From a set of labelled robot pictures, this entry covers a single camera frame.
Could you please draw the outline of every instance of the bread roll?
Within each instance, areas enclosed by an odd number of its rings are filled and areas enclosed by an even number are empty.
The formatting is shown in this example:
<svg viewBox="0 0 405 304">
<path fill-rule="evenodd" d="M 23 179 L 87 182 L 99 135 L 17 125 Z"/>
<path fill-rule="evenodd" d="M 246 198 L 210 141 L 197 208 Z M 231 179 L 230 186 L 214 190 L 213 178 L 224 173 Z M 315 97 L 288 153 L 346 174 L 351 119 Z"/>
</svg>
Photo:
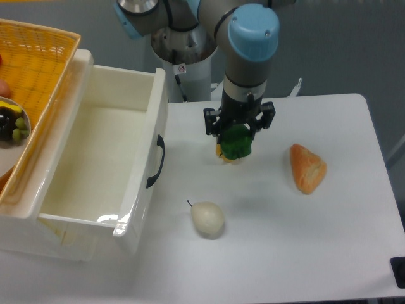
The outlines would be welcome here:
<svg viewBox="0 0 405 304">
<path fill-rule="evenodd" d="M 311 194 L 326 175 L 327 164 L 299 144 L 291 146 L 290 161 L 297 188 L 304 194 Z"/>
</svg>

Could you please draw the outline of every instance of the yellow basket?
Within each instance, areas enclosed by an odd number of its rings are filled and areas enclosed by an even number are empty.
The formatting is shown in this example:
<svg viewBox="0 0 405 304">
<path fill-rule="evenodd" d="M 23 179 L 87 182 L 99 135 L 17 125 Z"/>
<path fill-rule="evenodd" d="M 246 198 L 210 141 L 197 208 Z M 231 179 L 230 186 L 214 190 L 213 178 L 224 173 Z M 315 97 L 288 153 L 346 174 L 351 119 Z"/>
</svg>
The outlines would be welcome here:
<svg viewBox="0 0 405 304">
<path fill-rule="evenodd" d="M 0 79 L 10 86 L 11 99 L 22 105 L 32 132 L 0 195 L 12 192 L 21 171 L 51 116 L 51 108 L 76 49 L 80 35 L 55 28 L 0 19 Z"/>
</svg>

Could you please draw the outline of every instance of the gray wall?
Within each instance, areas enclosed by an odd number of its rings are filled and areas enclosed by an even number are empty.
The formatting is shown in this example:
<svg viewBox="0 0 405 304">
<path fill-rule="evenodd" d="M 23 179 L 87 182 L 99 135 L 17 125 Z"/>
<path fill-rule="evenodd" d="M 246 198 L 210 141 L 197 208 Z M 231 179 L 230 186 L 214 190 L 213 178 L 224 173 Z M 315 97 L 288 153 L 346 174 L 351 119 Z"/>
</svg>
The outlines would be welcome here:
<svg viewBox="0 0 405 304">
<path fill-rule="evenodd" d="M 112 0 L 2 3 L 0 18 L 82 35 L 95 63 L 153 72 L 160 67 L 147 38 L 130 40 Z M 405 0 L 297 0 L 277 11 L 281 23 L 266 97 L 286 96 L 303 78 L 302 95 L 360 93 L 368 101 L 383 155 L 405 134 Z M 223 77 L 223 54 L 213 58 Z M 405 157 L 389 172 L 405 214 Z"/>
</svg>

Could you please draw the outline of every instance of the drawer handle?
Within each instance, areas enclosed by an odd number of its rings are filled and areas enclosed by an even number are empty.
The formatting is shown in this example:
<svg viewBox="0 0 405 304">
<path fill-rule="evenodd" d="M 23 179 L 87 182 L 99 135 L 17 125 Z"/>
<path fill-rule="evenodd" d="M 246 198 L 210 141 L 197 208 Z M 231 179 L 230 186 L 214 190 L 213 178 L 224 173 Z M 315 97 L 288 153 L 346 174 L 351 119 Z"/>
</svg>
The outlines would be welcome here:
<svg viewBox="0 0 405 304">
<path fill-rule="evenodd" d="M 165 160 L 165 141 L 163 140 L 163 138 L 158 135 L 158 142 L 157 142 L 158 146 L 160 148 L 162 148 L 163 152 L 162 152 L 162 160 L 160 161 L 160 166 L 159 166 L 159 170 L 158 173 L 156 173 L 154 176 L 150 176 L 147 178 L 147 182 L 146 182 L 146 189 L 149 187 L 152 187 L 153 184 L 157 181 L 157 179 L 159 178 L 160 172 L 162 171 L 162 167 L 163 167 L 163 162 Z"/>
</svg>

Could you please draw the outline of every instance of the black olive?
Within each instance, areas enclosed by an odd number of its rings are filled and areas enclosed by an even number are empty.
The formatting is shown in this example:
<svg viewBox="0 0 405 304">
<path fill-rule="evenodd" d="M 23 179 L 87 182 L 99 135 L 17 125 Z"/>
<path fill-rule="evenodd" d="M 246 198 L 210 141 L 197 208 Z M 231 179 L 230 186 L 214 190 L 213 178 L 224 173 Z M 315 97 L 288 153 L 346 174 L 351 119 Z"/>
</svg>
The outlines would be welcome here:
<svg viewBox="0 0 405 304">
<path fill-rule="evenodd" d="M 17 118 L 17 113 L 12 109 L 5 106 L 0 107 L 0 141 L 12 140 Z"/>
</svg>

